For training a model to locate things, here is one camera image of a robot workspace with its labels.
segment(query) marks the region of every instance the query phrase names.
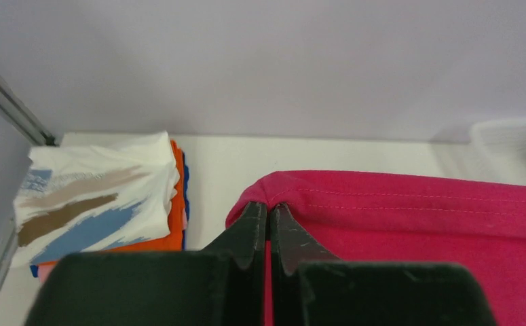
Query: white table surface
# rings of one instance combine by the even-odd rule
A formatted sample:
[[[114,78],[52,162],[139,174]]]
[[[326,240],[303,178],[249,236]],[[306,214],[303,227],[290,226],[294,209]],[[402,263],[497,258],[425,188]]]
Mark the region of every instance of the white table surface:
[[[133,134],[66,133],[61,146],[105,145]],[[471,179],[448,158],[465,145],[389,141],[174,135],[189,166],[187,249],[225,228],[229,209],[258,178],[277,170],[355,170]],[[29,268],[9,270],[0,292],[0,326],[22,325],[39,290]]]

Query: fabric stitching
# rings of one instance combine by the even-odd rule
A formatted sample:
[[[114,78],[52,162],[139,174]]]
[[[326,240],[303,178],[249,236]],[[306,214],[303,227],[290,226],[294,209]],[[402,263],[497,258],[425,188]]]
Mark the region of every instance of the fabric stitching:
[[[344,195],[344,196],[397,196],[397,197],[413,197],[413,198],[442,198],[442,199],[458,199],[458,200],[478,200],[483,202],[514,202],[520,204],[526,204],[526,200],[505,200],[505,199],[483,199],[483,198],[467,198],[467,197],[454,197],[454,196],[425,196],[425,195],[409,195],[409,194],[385,194],[385,193],[348,193],[348,192],[328,192],[318,189],[288,189],[284,190],[271,198],[269,204],[278,196],[286,192],[318,192],[321,194],[333,194],[333,195]]]
[[[261,189],[263,190],[263,194],[265,194],[265,199],[267,201],[266,204],[270,205],[271,202],[269,201],[269,194],[268,194],[267,190],[265,189],[265,180],[264,179],[261,180]]]
[[[294,202],[287,202],[289,205],[296,206],[298,204],[295,204]],[[312,207],[319,207],[322,209],[356,209],[356,210],[379,210],[379,209],[404,209],[404,210],[413,210],[413,211],[442,211],[442,212],[455,212],[455,213],[472,213],[472,214],[492,214],[492,215],[512,215],[512,216],[523,216],[526,217],[525,214],[516,214],[516,213],[496,213],[496,212],[480,212],[480,211],[460,211],[457,209],[421,209],[416,207],[344,207],[344,206],[322,206],[322,205],[313,205],[313,204],[301,204],[305,206],[312,206]]]

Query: blue cloth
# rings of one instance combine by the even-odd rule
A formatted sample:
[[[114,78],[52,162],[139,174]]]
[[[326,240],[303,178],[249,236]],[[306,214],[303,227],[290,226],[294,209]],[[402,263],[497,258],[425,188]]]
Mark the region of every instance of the blue cloth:
[[[183,152],[183,174],[185,177],[183,178],[183,198],[185,199],[185,214],[187,214],[187,221],[189,221],[190,217],[190,208],[189,208],[189,198],[187,197],[187,188],[189,185],[189,167],[187,166],[187,161],[185,159],[185,152]],[[185,243],[186,243],[186,230],[183,230],[183,243],[182,248],[185,250]]]
[[[39,266],[31,265],[29,266],[29,268],[31,269],[31,274],[33,275],[34,278],[39,277]]]

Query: folded clothing stack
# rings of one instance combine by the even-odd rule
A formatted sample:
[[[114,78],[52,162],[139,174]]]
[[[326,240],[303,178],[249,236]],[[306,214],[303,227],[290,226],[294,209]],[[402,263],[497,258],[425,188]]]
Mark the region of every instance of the folded clothing stack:
[[[35,147],[14,200],[12,266],[45,276],[78,251],[180,251],[185,164],[166,132],[108,147]]]
[[[188,214],[186,213],[188,200],[186,197],[186,183],[189,180],[189,169],[185,168],[184,153],[177,146],[175,141],[170,141],[173,154],[176,160],[176,168],[181,178],[175,185],[176,195],[171,199],[171,210],[167,216],[169,225],[169,235],[155,240],[143,241],[127,246],[109,249],[109,252],[133,252],[133,251],[181,251],[184,245],[184,232],[187,227]],[[45,282],[51,270],[55,267],[56,261],[49,261],[31,267],[36,270],[36,277],[41,283]]]

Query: white plastic basket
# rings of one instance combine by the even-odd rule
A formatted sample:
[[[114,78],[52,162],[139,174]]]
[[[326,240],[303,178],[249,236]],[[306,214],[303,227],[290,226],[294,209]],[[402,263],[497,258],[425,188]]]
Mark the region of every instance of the white plastic basket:
[[[526,185],[526,118],[475,124],[470,139],[483,180]]]

